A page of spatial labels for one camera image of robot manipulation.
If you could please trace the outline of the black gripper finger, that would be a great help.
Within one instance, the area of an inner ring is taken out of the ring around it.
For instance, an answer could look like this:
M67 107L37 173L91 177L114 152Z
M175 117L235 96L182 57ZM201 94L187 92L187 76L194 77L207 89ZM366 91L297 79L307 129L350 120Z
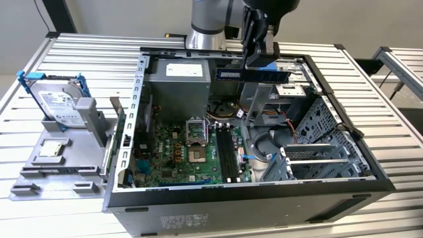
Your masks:
M275 37L275 27L269 25L267 35L266 35L266 48L267 48L267 58L270 62L274 62L281 55L281 49L278 42L274 41Z
M274 29L267 14L251 7L243 9L243 64L245 67L265 67L275 61Z

